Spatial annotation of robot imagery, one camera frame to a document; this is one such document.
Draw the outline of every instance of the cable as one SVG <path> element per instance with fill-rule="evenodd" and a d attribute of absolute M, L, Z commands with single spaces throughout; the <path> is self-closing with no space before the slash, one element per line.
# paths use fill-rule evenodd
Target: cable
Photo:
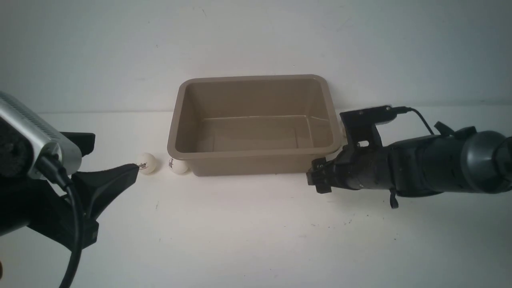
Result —
<path fill-rule="evenodd" d="M 412 112 L 416 113 L 418 115 L 418 117 L 421 119 L 421 121 L 423 122 L 423 124 L 425 124 L 425 127 L 429 130 L 430 134 L 434 135 L 434 131 L 432 131 L 432 129 L 430 129 L 429 124 L 426 122 L 425 118 L 423 118 L 421 113 L 418 112 L 418 110 L 409 107 L 409 111 L 412 111 Z"/>
<path fill-rule="evenodd" d="M 68 267 L 59 286 L 59 288 L 69 288 L 78 269 L 83 247 L 83 208 L 80 202 L 80 195 L 78 195 L 73 182 L 68 177 L 66 169 L 55 157 L 42 155 L 37 160 L 36 166 L 48 181 L 59 185 L 68 194 L 71 201 L 75 238 L 71 248 Z"/>
<path fill-rule="evenodd" d="M 393 107 L 393 108 L 391 108 L 391 110 L 397 114 L 404 114 L 404 113 L 411 112 L 411 111 L 416 113 L 416 115 L 418 115 L 418 117 L 421 119 L 423 124 L 425 124 L 425 127 L 429 130 L 430 134 L 434 135 L 434 131 L 432 131 L 432 129 L 430 129 L 429 124 L 426 122 L 425 118 L 423 118 L 421 113 L 418 112 L 418 110 L 411 108 L 411 107 L 405 107 L 405 106 Z"/>

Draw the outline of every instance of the ping pong ball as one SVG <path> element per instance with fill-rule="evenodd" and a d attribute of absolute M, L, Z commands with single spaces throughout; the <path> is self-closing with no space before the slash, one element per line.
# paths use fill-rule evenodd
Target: ping pong ball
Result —
<path fill-rule="evenodd" d="M 139 166 L 139 172 L 147 175 L 155 170 L 157 160 L 150 153 L 142 153 L 137 158 L 137 165 Z"/>
<path fill-rule="evenodd" d="M 176 160 L 171 157 L 169 159 L 169 169 L 176 174 L 183 174 L 187 172 L 188 166 L 184 161 Z"/>

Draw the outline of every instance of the white backdrop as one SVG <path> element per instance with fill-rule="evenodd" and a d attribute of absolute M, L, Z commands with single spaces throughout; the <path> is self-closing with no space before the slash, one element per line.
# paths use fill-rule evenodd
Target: white backdrop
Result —
<path fill-rule="evenodd" d="M 508 0 L 2 0 L 0 89 L 36 112 L 172 110 L 207 76 L 315 73 L 337 108 L 512 104 Z"/>

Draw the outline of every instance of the plastic tub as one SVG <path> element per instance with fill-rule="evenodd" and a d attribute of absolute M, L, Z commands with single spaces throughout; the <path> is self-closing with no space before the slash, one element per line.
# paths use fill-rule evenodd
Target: plastic tub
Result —
<path fill-rule="evenodd" d="M 341 145 L 317 75 L 198 78 L 178 91 L 167 151 L 198 176 L 303 173 Z"/>

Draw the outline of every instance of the robotic arm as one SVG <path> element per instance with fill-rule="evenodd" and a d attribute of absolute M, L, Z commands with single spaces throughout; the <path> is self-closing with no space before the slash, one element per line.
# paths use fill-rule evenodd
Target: robotic arm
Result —
<path fill-rule="evenodd" d="M 27 226 L 71 250 L 61 288 L 71 285 L 82 249 L 96 242 L 96 219 L 135 183 L 139 171 L 136 164 L 126 164 L 78 172 L 94 141 L 92 133 L 56 131 L 0 92 L 0 236 Z M 67 194 L 58 196 L 48 181 Z"/>
<path fill-rule="evenodd" d="M 416 112 L 432 135 L 383 147 L 376 125 Z M 424 197 L 445 191 L 496 194 L 512 190 L 512 137 L 475 127 L 454 131 L 441 122 L 432 130 L 407 107 L 382 106 L 340 113 L 348 144 L 331 161 L 319 158 L 307 172 L 318 193 L 331 187 L 389 190 L 395 196 Z"/>

